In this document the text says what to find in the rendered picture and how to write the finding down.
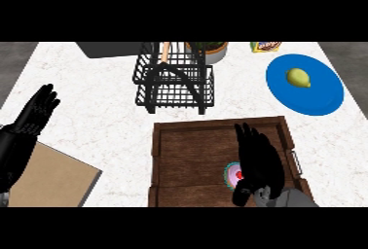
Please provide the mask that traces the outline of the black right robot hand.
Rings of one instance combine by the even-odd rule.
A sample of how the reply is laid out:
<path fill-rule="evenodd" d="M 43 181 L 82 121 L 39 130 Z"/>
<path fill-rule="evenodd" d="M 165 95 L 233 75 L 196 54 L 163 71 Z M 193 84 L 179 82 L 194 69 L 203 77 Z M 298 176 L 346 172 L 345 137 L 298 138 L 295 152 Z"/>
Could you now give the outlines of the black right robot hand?
<path fill-rule="evenodd" d="M 265 187 L 270 199 L 280 197 L 286 186 L 286 172 L 277 148 L 264 133 L 249 124 L 236 124 L 239 159 L 243 179 L 237 182 L 234 205 L 246 206 L 250 196 Z"/>

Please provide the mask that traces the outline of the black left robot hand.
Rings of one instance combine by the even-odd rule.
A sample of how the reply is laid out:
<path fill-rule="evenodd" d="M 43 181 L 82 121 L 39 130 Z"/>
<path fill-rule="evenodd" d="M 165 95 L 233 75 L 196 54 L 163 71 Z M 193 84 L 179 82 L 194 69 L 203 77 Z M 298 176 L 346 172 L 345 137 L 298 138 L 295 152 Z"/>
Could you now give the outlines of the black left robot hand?
<path fill-rule="evenodd" d="M 54 85 L 43 85 L 17 120 L 0 128 L 0 194 L 9 192 L 24 174 L 38 136 L 61 103 L 57 95 Z"/>

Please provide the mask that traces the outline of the pink frosted cupcake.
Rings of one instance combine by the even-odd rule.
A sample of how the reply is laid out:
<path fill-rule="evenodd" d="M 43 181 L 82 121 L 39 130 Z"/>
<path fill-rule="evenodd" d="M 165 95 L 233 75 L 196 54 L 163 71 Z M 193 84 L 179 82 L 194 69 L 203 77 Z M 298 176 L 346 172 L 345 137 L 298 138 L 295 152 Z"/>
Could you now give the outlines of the pink frosted cupcake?
<path fill-rule="evenodd" d="M 231 190 L 237 188 L 237 183 L 243 179 L 240 162 L 231 162 L 224 171 L 225 184 Z"/>

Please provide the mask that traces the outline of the brown wooden tray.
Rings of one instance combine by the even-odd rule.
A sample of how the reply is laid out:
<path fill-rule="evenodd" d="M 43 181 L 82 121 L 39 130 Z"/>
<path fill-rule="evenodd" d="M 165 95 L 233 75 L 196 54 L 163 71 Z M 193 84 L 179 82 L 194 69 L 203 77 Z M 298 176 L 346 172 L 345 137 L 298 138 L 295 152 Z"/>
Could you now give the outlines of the brown wooden tray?
<path fill-rule="evenodd" d="M 286 185 L 311 193 L 293 155 L 293 140 L 283 116 L 181 123 L 157 123 L 153 131 L 151 207 L 231 207 L 225 169 L 239 161 L 237 125 L 264 133 L 277 148 Z"/>

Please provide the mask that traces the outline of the tan wooden cutting board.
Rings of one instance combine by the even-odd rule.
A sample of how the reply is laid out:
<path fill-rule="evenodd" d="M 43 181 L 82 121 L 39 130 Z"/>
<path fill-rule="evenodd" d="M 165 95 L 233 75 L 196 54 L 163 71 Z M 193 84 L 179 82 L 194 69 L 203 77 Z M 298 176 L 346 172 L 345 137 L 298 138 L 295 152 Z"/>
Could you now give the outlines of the tan wooden cutting board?
<path fill-rule="evenodd" d="M 38 143 L 9 206 L 83 207 L 101 174 L 101 169 Z"/>

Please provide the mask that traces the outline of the blue round plate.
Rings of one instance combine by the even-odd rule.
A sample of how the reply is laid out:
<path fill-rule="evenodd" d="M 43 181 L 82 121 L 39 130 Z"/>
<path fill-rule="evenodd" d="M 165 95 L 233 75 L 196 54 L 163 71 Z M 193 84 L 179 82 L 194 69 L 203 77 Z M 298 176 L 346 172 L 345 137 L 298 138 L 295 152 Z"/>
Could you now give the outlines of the blue round plate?
<path fill-rule="evenodd" d="M 314 57 L 304 54 L 277 57 L 268 66 L 267 82 L 277 99 L 298 113 L 324 116 L 339 110 L 342 80 Z"/>

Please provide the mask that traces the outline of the dark grey flat appliance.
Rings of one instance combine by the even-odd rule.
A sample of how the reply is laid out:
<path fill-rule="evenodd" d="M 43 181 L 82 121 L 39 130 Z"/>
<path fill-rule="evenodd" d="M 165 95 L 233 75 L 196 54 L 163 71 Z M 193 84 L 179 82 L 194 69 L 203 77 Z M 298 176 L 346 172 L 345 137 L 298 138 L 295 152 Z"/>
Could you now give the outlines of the dark grey flat appliance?
<path fill-rule="evenodd" d="M 77 42 L 89 58 L 139 55 L 141 42 Z"/>

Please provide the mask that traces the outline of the yellow lemon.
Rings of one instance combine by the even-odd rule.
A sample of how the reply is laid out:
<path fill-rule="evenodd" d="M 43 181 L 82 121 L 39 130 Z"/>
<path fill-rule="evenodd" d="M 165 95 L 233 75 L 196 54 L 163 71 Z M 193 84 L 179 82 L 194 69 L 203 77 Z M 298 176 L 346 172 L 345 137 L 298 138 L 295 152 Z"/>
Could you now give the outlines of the yellow lemon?
<path fill-rule="evenodd" d="M 287 80 L 292 85 L 302 88 L 311 87 L 311 78 L 308 73 L 299 69 L 292 68 L 292 70 L 287 72 Z"/>

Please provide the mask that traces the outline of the yellow snack box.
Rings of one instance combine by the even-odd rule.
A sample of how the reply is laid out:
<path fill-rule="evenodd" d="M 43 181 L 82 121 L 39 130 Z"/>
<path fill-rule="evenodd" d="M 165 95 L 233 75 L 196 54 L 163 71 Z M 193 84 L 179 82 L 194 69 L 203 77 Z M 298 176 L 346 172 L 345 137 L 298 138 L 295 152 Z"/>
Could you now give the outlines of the yellow snack box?
<path fill-rule="evenodd" d="M 281 44 L 281 42 L 252 42 L 250 48 L 255 53 L 277 52 Z"/>

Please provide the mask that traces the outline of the white potted plant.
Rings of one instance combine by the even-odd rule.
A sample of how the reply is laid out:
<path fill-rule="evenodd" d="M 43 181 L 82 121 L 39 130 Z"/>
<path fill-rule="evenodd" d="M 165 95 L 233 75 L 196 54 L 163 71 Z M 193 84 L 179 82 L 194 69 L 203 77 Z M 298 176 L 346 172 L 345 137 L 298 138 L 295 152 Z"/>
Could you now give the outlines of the white potted plant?
<path fill-rule="evenodd" d="M 227 55 L 228 52 L 228 42 L 224 42 L 221 45 L 209 45 L 206 47 L 206 64 L 212 65 L 218 63 Z"/>

